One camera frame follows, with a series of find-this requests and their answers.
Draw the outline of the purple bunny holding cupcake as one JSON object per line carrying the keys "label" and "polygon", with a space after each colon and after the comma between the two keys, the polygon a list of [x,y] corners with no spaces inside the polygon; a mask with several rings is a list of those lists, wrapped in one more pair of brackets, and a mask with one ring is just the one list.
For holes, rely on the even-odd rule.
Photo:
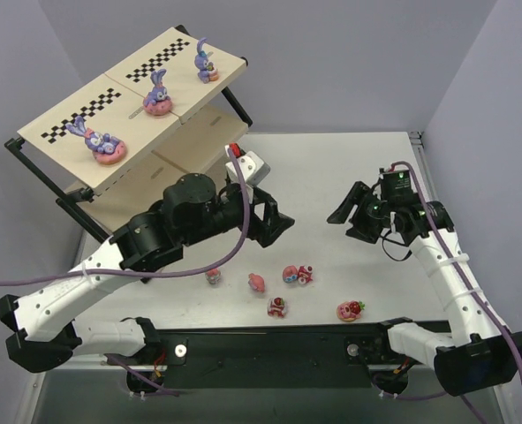
{"label": "purple bunny holding cupcake", "polygon": [[208,53],[203,49],[204,44],[208,40],[207,37],[202,37],[197,42],[196,56],[194,58],[194,65],[197,68],[197,76],[199,80],[207,84],[219,79],[218,70],[215,65],[209,60]]}

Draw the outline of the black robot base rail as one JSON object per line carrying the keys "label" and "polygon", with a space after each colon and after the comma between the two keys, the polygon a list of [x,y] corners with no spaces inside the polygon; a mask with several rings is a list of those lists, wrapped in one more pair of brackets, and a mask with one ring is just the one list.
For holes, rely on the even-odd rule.
{"label": "black robot base rail", "polygon": [[165,389],[366,388],[374,374],[403,389],[417,360],[393,352],[379,323],[161,329],[149,354],[121,361],[147,377],[128,376],[135,391]]}

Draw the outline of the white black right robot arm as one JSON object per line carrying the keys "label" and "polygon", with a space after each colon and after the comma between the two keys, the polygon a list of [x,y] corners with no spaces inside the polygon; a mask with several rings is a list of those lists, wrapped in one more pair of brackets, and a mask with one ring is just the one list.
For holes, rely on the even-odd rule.
{"label": "white black right robot arm", "polygon": [[385,351],[433,369],[453,397],[505,384],[516,376],[522,332],[511,332],[488,304],[448,211],[439,201],[424,201],[410,170],[381,170],[372,186],[355,182],[327,221],[350,223],[346,236],[368,244],[388,233],[399,235],[446,313],[447,336],[406,318],[384,322]]}

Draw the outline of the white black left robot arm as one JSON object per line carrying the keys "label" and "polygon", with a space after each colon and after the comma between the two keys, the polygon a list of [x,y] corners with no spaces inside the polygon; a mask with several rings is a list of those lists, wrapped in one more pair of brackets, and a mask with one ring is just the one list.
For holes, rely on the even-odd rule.
{"label": "white black left robot arm", "polygon": [[238,228],[242,239],[267,247],[294,223],[260,188],[248,192],[230,183],[218,192],[210,177],[186,174],[75,269],[27,296],[0,299],[0,320],[13,332],[5,341],[9,359],[31,373],[91,354],[148,364],[163,350],[148,318],[83,323],[79,315],[125,285],[160,277],[160,269],[182,260],[186,246]]}

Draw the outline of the pink figure flower wreath toy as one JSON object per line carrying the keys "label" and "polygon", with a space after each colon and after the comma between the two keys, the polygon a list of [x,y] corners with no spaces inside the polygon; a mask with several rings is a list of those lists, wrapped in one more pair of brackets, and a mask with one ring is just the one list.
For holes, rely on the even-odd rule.
{"label": "pink figure flower wreath toy", "polygon": [[222,273],[218,268],[210,269],[205,273],[209,284],[216,285],[221,281]]}

